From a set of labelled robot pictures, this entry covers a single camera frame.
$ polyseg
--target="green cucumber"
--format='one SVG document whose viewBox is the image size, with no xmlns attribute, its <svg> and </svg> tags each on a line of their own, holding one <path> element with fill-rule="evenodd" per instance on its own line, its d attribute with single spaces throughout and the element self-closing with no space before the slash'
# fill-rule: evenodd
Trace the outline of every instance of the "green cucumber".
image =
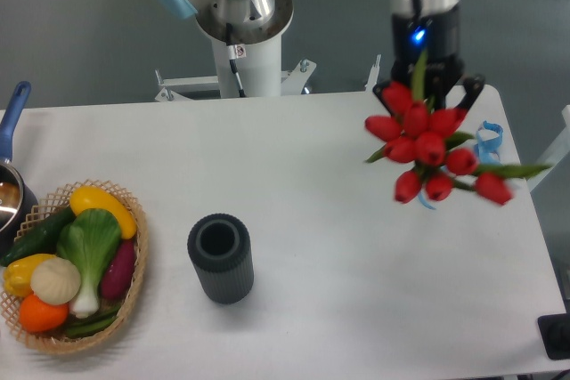
<svg viewBox="0 0 570 380">
<path fill-rule="evenodd" d="M 0 266 L 8 264 L 34 254 L 55 254 L 57 241 L 61 230 L 75 220 L 75 215 L 69 206 L 57 213 L 50 214 L 33 229 L 14 241 L 12 248 L 0 258 Z"/>
<path fill-rule="evenodd" d="M 116 304 L 113 307 L 107 309 L 106 311 L 99 311 L 88 318 L 76 319 L 66 324 L 66 327 L 80 327 L 82 325 L 93 324 L 94 322 L 112 318 L 117 315 L 118 310 L 121 308 L 121 304 Z"/>
<path fill-rule="evenodd" d="M 115 322 L 116 318 L 117 316 L 111 316 L 110 318 L 101 319 L 89 324 L 69 326 L 63 330 L 63 334 L 65 334 L 67 338 L 93 336 L 94 334 L 103 331 L 106 327 Z"/>
</svg>

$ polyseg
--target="pot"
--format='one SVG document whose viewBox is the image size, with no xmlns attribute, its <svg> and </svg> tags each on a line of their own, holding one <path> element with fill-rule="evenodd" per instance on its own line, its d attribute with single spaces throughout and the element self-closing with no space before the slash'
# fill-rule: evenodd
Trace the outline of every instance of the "pot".
<svg viewBox="0 0 570 380">
<path fill-rule="evenodd" d="M 30 91 L 29 82 L 16 85 L 0 122 L 0 257 L 8 252 L 20 225 L 26 220 L 26 214 L 37 204 L 36 196 L 11 165 L 14 130 Z"/>
</svg>

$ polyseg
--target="blue ribbon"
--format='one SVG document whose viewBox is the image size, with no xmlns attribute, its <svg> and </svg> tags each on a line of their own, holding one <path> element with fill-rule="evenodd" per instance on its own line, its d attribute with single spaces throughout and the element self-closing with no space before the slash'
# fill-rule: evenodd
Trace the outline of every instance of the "blue ribbon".
<svg viewBox="0 0 570 380">
<path fill-rule="evenodd" d="M 483 131 L 483 130 L 493 131 L 494 133 L 497 133 L 497 136 L 490 139 L 490 140 L 484 141 L 483 137 L 481 136 L 481 131 Z M 499 156 L 498 150 L 499 150 L 499 147 L 502 145 L 502 133 L 503 133 L 502 126 L 497 125 L 497 124 L 492 124 L 490 122 L 487 122 L 486 120 L 483 122 L 483 124 L 481 124 L 481 126 L 479 126 L 479 129 L 477 129 L 477 132 L 475 134 L 475 137 L 477 139 L 477 143 L 473 147 L 473 151 L 475 151 L 475 156 L 477 156 L 480 163 L 482 163 L 482 164 L 495 164 L 495 165 L 501 164 L 501 162 L 500 162 L 501 157 Z M 429 202 L 426 199 L 423 191 L 421 191 L 419 193 L 418 201 L 425 208 L 431 209 L 433 211 L 436 210 L 436 208 L 433 205 L 429 204 Z"/>
</svg>

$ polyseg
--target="dark gray cylinder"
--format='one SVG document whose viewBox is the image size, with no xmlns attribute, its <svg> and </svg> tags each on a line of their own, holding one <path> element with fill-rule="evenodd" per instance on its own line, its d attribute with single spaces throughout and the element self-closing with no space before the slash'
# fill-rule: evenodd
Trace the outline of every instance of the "dark gray cylinder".
<svg viewBox="0 0 570 380">
<path fill-rule="evenodd" d="M 188 254 L 206 295 L 216 303 L 236 303 L 253 287 L 251 242 L 246 226 L 228 214 L 197 222 L 188 237 Z"/>
</svg>

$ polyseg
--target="wicker basket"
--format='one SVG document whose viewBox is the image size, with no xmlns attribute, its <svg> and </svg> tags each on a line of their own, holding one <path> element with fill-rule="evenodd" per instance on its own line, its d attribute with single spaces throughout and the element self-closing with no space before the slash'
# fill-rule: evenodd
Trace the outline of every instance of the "wicker basket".
<svg viewBox="0 0 570 380">
<path fill-rule="evenodd" d="M 39 201 L 39 205 L 33 207 L 31 214 L 26 216 L 26 221 L 21 225 L 16 238 L 21 237 L 26 230 L 34 227 L 37 222 L 41 222 L 49 214 L 67 206 L 73 190 L 83 185 L 96 186 L 108 191 L 133 214 L 138 229 L 136 237 L 134 238 L 136 239 L 134 245 L 136 263 L 133 281 L 118 311 L 117 319 L 94 336 L 78 339 L 69 339 L 60 330 L 54 330 L 40 335 L 27 333 L 18 321 L 21 298 L 8 295 L 3 291 L 0 295 L 0 314 L 6 319 L 6 325 L 9 327 L 12 335 L 28 348 L 36 349 L 43 353 L 62 355 L 81 352 L 107 340 L 116 333 L 128 319 L 136 303 L 136 298 L 141 291 L 141 285 L 143 284 L 143 274 L 149 248 L 148 230 L 144 211 L 139 205 L 138 200 L 127 189 L 123 189 L 112 182 L 87 180 L 85 182 L 67 184 L 65 187 L 58 188 L 54 193 L 49 193 L 45 199 Z M 117 304 L 117 302 L 111 303 L 102 300 L 103 309 L 106 306 L 114 304 Z"/>
</svg>

